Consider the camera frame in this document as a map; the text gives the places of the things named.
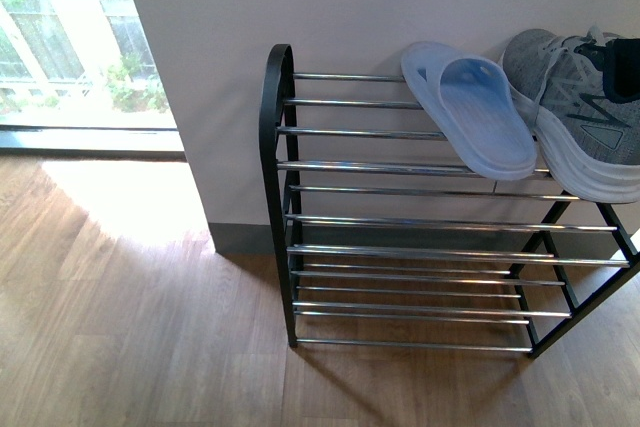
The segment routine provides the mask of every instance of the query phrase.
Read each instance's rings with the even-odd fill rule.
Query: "slide sandal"
[[[436,42],[409,46],[401,66],[413,95],[471,170],[494,180],[533,172],[533,138],[500,66]]]

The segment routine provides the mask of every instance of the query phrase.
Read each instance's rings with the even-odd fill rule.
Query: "gray sneaker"
[[[502,59],[518,112],[557,182],[583,199],[640,200],[640,39],[527,30]]]

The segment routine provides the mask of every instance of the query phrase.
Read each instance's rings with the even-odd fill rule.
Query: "wooden floor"
[[[636,426],[640,284],[539,359],[286,346],[185,164],[0,158],[0,426]]]

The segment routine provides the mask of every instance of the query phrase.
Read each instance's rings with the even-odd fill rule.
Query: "shoe rack shelf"
[[[443,177],[454,182],[479,178],[461,163],[301,158],[300,143],[309,137],[326,138],[328,142],[337,137],[356,142],[364,138],[379,139],[376,142],[380,143],[381,151],[387,142],[393,142],[383,139],[410,139],[426,144],[446,139],[439,132],[299,125],[299,109],[315,109],[320,115],[333,113],[335,109],[365,113],[367,109],[393,109],[394,115],[399,116],[406,111],[422,110],[412,102],[300,98],[296,97],[299,82],[397,83],[403,82],[403,78],[295,72],[291,47],[284,44],[274,46],[269,55],[259,145],[291,347],[306,343],[451,348],[526,353],[537,357],[640,269],[640,256],[609,204],[593,204],[567,192],[498,193],[495,189],[469,191],[434,187],[435,179]],[[392,187],[376,182],[365,185],[342,182],[334,185],[331,180],[318,182],[325,175],[328,179],[336,175],[347,178],[364,175],[369,179],[384,176],[398,181]],[[408,187],[403,182],[407,176],[420,177],[424,184]],[[545,169],[537,169],[533,177],[553,182]],[[343,203],[345,197],[365,198],[372,212],[376,212],[375,205],[381,199],[407,197],[438,202],[437,199],[443,202],[491,199],[504,203],[507,209],[519,202],[534,202],[548,206],[548,210],[544,208],[546,215],[542,215],[541,220],[519,223],[310,214],[304,209],[306,197],[316,195],[339,196]],[[602,217],[602,225],[560,223],[573,204],[595,208],[598,217]],[[318,236],[314,234],[320,229],[332,234],[327,237],[329,241],[317,241]],[[424,246],[397,246],[389,241],[409,231],[419,233],[418,239],[423,236],[425,240],[438,238],[435,233],[443,232],[445,236],[450,233],[462,239],[517,233],[524,235],[524,240],[518,244],[521,247],[513,251],[441,248],[429,242]],[[585,246],[600,242],[603,236],[612,237],[624,259],[563,257],[556,240],[568,232],[578,233],[575,235],[584,239]],[[576,271],[582,273],[578,275],[581,285],[585,278],[591,279],[586,293],[578,292],[575,281],[572,283],[570,279]],[[611,272],[611,275],[594,272]],[[592,285],[589,275],[604,280]]]

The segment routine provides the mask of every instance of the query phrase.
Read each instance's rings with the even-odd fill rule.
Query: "white sole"
[[[609,204],[640,200],[640,166],[609,164],[588,156],[562,121],[542,106],[534,132],[551,175],[568,192]]]

